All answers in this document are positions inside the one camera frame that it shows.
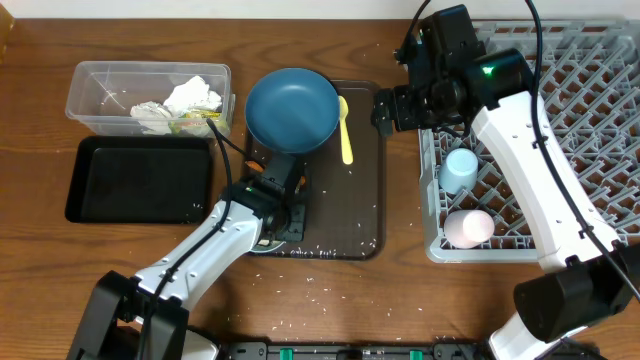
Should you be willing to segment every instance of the blue cup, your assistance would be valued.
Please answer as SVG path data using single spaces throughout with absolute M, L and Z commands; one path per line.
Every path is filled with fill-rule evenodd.
M 449 153 L 440 167 L 438 182 L 449 194 L 458 194 L 462 189 L 473 190 L 478 178 L 478 158 L 467 149 L 455 149 Z

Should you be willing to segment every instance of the blue pan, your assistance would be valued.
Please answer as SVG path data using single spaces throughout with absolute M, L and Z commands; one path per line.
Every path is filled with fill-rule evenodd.
M 282 69 L 251 89 L 245 107 L 251 135 L 271 150 L 305 154 L 322 145 L 339 122 L 333 85 L 306 69 Z

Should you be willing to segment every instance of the plastic container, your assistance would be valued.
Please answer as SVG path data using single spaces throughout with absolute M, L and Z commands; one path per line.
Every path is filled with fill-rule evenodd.
M 233 119 L 235 95 L 231 93 L 231 70 L 222 64 L 140 62 L 140 61 L 84 61 L 78 64 L 67 99 L 66 114 L 76 119 L 98 135 L 138 136 L 154 134 L 138 119 L 130 116 L 131 107 L 147 101 L 163 103 L 176 85 L 182 85 L 194 76 L 200 76 L 210 85 L 210 90 L 222 96 L 219 127 L 228 136 Z M 186 124 L 206 126 L 197 119 L 143 119 L 157 121 L 170 128 L 182 128 Z M 174 135 L 193 136 L 186 131 L 172 131 Z M 201 136 L 213 137 L 212 131 Z

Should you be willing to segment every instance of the gray dish rack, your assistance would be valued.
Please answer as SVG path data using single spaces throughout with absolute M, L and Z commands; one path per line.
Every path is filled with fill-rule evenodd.
M 554 134 L 580 182 L 624 242 L 640 238 L 640 21 L 545 21 L 540 92 Z M 533 22 L 474 22 L 489 53 L 518 49 L 533 68 Z M 425 249 L 440 263 L 536 262 L 535 244 L 509 185 L 473 135 L 457 139 L 419 132 L 420 193 Z M 479 160 L 478 182 L 457 196 L 438 186 L 446 155 L 459 147 Z M 493 216 L 494 236 L 473 249 L 444 237 L 449 212 L 481 209 Z

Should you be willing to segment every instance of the wooden table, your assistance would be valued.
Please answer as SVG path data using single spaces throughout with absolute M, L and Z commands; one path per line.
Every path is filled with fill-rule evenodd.
M 224 63 L 237 94 L 232 140 L 243 141 L 253 84 L 282 67 L 388 87 L 407 81 L 391 51 L 407 21 L 18 20 L 0 66 L 0 357 L 63 358 L 95 282 L 132 275 L 195 227 L 80 225 L 64 218 L 78 143 L 90 132 L 64 114 L 83 60 Z M 387 143 L 387 243 L 368 262 L 244 257 L 207 292 L 193 324 L 222 339 L 429 342 L 484 339 L 514 312 L 514 285 L 537 265 L 445 265 L 427 259 L 414 132 Z M 232 155 L 234 176 L 240 157 Z M 224 183 L 216 162 L 214 191 Z M 610 359 L 640 353 L 640 307 L 580 340 Z

